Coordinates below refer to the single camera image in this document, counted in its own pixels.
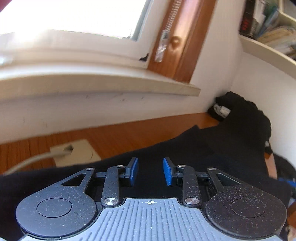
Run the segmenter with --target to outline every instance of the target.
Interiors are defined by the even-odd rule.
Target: black fabric
[[[296,170],[287,159],[274,154],[274,162],[276,164],[276,172],[278,177],[288,180],[296,179]]]
[[[265,129],[261,114],[245,102],[238,103],[218,126],[200,130],[215,153],[227,155],[267,175],[264,158]]]
[[[251,101],[246,101],[243,97],[241,97],[240,95],[233,93],[232,91],[227,92],[225,95],[219,96],[215,98],[215,103],[218,104],[219,106],[225,106],[228,109],[230,109],[231,111],[236,108],[238,105],[240,104],[245,104],[245,106],[249,106],[247,111],[251,111],[253,109],[252,115],[256,115],[257,120],[260,121],[260,132],[264,132],[265,133],[265,141],[269,141],[269,138],[271,137],[271,123],[270,120],[267,118],[267,116],[264,115],[263,111],[258,110],[257,106],[255,103],[251,102]],[[211,106],[208,109],[208,113],[211,115],[211,117],[215,118],[218,121],[224,121],[225,119],[228,118],[228,116],[224,119],[221,116],[219,116],[213,106]],[[271,154],[273,151],[271,149],[271,147],[267,147],[265,149],[265,152],[268,154]]]
[[[208,128],[209,130],[219,130],[219,128]],[[213,139],[207,141],[203,139],[206,133],[199,130],[197,126],[192,127],[180,136],[154,146],[124,153],[101,162],[91,165],[77,165],[65,168],[42,169],[38,171],[20,172],[9,176],[0,176],[0,237],[8,241],[14,241],[22,236],[22,232],[15,220],[15,209],[18,203],[28,195],[35,193],[63,178],[68,177],[86,167],[94,167],[97,172],[106,171],[108,167],[114,165],[127,165],[133,156],[139,158],[139,173],[136,184],[133,188],[122,188],[121,197],[143,197],[143,198],[160,198],[160,197],[178,197],[181,198],[180,187],[167,187],[163,174],[163,157],[169,156],[175,165],[190,165],[196,171],[205,172],[208,167],[216,167],[242,181],[245,181],[257,188],[260,188],[270,194],[278,197],[286,206],[290,199],[290,186],[286,183],[279,182],[267,175],[264,175],[249,165],[250,160],[236,159],[233,160],[227,156],[215,154],[211,147],[215,147]],[[228,147],[225,154],[231,156],[234,151]],[[241,149],[244,152],[251,151],[251,148]]]
[[[211,107],[208,109],[207,112],[209,113],[209,115],[210,115],[211,117],[213,117],[214,119],[216,119],[216,120],[218,120],[218,121],[220,121],[220,122],[224,120],[224,118],[223,118],[222,116],[219,116],[219,115],[216,113],[216,111],[215,111],[215,109],[214,109],[214,106],[211,106]]]

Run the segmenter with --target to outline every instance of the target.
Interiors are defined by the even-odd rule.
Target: white shelf
[[[279,0],[279,25],[289,25],[296,28],[296,19],[284,13],[285,0]],[[249,53],[280,69],[296,79],[296,61],[285,54],[259,43],[256,40],[240,35],[244,52]]]
[[[240,40],[244,52],[264,60],[296,79],[296,61],[253,39],[240,35]]]
[[[32,64],[0,68],[0,101],[83,92],[140,92],[198,96],[192,84],[145,69],[108,65]]]

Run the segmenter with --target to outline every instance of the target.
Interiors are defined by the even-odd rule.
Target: round black disc
[[[285,205],[249,185],[225,187],[206,205],[206,215],[218,229],[240,238],[263,238],[284,225]]]
[[[46,238],[64,237],[86,228],[95,219],[97,206],[84,193],[86,184],[66,186],[63,182],[20,202],[16,219],[25,233]]]

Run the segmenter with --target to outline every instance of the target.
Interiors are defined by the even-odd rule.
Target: wall socket
[[[72,152],[62,157],[54,157],[53,159],[57,167],[87,164],[101,160],[100,156],[86,139],[68,142],[50,148],[50,152],[52,153],[63,150],[71,150]]]

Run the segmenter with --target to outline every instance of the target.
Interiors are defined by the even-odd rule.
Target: power cord
[[[71,150],[64,150],[64,151],[57,151],[57,152],[46,152],[40,155],[36,155],[33,157],[30,157],[22,162],[20,162],[19,164],[13,166],[12,168],[8,169],[6,172],[3,173],[3,175],[9,175],[12,174],[34,162],[40,161],[42,159],[46,159],[46,158],[52,158],[52,157],[57,157],[57,156],[65,156],[65,155],[69,155],[71,154]]]

